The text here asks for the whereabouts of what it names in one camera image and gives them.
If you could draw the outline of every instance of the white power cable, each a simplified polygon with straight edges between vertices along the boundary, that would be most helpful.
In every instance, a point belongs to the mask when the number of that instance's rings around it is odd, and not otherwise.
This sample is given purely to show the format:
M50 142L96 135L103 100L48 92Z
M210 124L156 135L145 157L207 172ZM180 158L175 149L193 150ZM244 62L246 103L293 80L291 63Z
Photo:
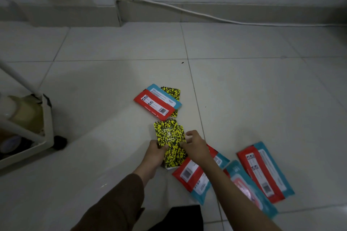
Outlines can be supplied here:
M347 26L346 24L288 24L288 23L248 23L248 22L239 22L239 21L233 21L233 20L228 20L228 19L221 19L221 18L217 18L208 14L203 14L203 13L199 13L199 12L194 12L194 11L190 11L190 10L186 10L184 8L180 8L180 7L176 7L173 5L169 5L166 3L162 3L162 2L156 2L156 1L152 1L152 0L141 0L143 2L147 2L147 3L151 3L151 4L155 4L155 5L160 5L160 6L166 6L166 7L170 7L176 10L180 10L183 12L187 12L190 14L194 14L194 15L198 15L198 16L203 16L206 18L210 18L210 19L215 19L221 22L226 22L226 23L232 23L232 24L237 24L237 25L251 25L251 26L264 26L264 27L343 27L343 26Z

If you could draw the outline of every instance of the white tile floor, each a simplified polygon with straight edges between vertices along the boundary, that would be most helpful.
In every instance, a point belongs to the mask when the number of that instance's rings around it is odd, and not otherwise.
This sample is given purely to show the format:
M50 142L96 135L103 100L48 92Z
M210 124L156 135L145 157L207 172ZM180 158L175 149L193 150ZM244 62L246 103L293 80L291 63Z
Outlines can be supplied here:
M68 230L141 161L156 121L132 100L152 83L181 89L177 120L226 157L263 141L296 194L276 204L283 230L347 224L347 35L341 28L127 23L33 28L0 23L2 58L53 103L70 144L0 171L1 230ZM25 90L0 73L2 93ZM134 230L195 204L159 168ZM213 190L205 230L231 230Z

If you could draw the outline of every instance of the white metal pole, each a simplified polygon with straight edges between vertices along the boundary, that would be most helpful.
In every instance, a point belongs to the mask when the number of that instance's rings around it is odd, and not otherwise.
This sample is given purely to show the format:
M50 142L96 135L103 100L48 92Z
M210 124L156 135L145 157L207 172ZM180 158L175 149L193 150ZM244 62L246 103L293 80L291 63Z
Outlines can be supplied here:
M0 59L0 69L5 71L8 75L10 75L20 84L22 84L26 89L31 91L31 93L34 93L37 97L42 96L42 93L38 89L36 89L32 84L27 82L18 72L16 72L13 68L7 65L6 62L4 62L2 59Z
M27 129L24 129L23 127L3 118L0 119L0 128L9 132L13 132L17 135L20 135L24 138L27 138L29 140L32 140L38 143L42 143L45 141L45 138L43 136L33 133Z

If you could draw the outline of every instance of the white label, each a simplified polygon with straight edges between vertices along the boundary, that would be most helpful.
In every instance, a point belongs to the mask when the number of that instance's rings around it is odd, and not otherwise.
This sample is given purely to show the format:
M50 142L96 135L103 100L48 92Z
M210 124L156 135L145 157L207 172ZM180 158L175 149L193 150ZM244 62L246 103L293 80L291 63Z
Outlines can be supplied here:
M264 191L264 194L266 194L267 197L274 195L275 193L273 192L271 186L269 185L269 182L266 180L266 177L263 171L260 169L258 161L254 157L254 153L246 154L246 158L262 190Z
M222 160L219 157L217 157L217 155L214 157L214 160L218 164L218 166L220 166L220 164L222 163Z
M185 181L188 182L189 179L192 177L193 173L198 169L198 165L194 163L192 160L189 161L189 163L186 165L184 170L182 171L180 177Z
M258 150L260 153L261 158L263 159L267 170L270 172L272 178L275 180L278 188L283 192L285 190L287 190L286 186L284 185L280 175L278 174L278 172L275 169L275 166L273 166L273 163L271 162L269 156L267 155L266 151L261 149Z
M202 195L208 183L209 179L207 178L205 173L203 173L200 179L197 181L196 185L194 186L194 191L196 191L199 195Z
M156 103L155 101L153 101L150 97L148 97L147 95L144 95L141 100L143 100L145 103L147 103L149 106L151 106L154 110L158 111L159 113L161 113L162 115L166 115L169 111L167 109L165 109L164 107L162 107L161 105L159 105L158 103Z
M174 102L172 99L166 97L164 94L162 94L160 91L157 91L156 89L151 89L151 93L153 93L155 96L157 96L159 99L161 99L163 102L166 102L168 105L174 107L176 105L176 102Z

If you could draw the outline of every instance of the bare forearm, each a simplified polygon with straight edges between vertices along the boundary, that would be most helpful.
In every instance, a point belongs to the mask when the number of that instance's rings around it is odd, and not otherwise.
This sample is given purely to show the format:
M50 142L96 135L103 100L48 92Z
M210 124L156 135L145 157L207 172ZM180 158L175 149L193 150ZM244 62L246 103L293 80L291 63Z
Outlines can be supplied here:
M213 159L202 166L234 231L280 231L226 176Z

